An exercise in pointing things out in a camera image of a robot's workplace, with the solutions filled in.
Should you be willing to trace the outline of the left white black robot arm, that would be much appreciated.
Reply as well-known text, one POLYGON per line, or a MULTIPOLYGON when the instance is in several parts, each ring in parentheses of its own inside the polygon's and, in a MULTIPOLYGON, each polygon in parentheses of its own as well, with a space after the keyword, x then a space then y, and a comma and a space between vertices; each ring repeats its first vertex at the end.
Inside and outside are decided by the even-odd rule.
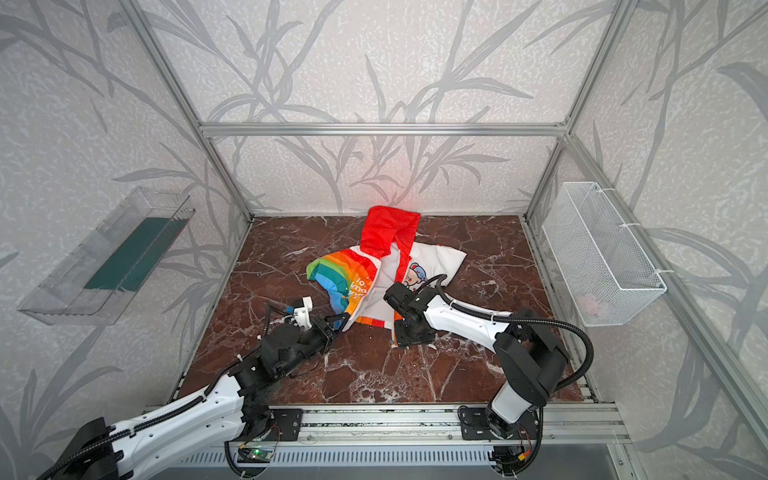
POLYGON ((310 319, 307 328, 281 324, 208 386, 129 420, 87 423, 41 478, 149 479, 210 445, 266 435, 276 424, 270 396, 302 364, 326 353, 349 318, 310 319))

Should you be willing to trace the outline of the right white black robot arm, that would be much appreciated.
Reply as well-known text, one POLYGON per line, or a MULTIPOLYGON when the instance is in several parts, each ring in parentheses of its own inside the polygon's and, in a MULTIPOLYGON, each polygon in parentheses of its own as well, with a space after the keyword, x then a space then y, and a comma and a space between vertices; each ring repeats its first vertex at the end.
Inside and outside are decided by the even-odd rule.
POLYGON ((536 426, 535 407, 544 407, 557 390, 569 356, 550 326, 530 311, 514 318, 464 304, 435 287, 389 287, 384 301, 400 318, 394 323, 400 347, 429 344, 439 331, 458 335, 492 351, 505 383, 485 409, 479 426, 508 439, 536 426))

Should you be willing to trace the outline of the colourful rainbow kids jacket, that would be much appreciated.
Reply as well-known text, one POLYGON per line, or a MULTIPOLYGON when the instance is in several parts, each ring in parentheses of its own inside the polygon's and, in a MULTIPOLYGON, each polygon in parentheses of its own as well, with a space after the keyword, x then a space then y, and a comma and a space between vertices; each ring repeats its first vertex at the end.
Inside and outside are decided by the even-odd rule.
POLYGON ((418 242, 420 220, 416 212, 374 206, 357 245, 307 265, 307 278, 328 293, 335 314, 347 317, 344 331, 356 323, 393 329, 402 316, 384 301, 384 294, 396 283, 415 291, 436 275, 444 274, 447 281, 455 277, 466 254, 418 242))

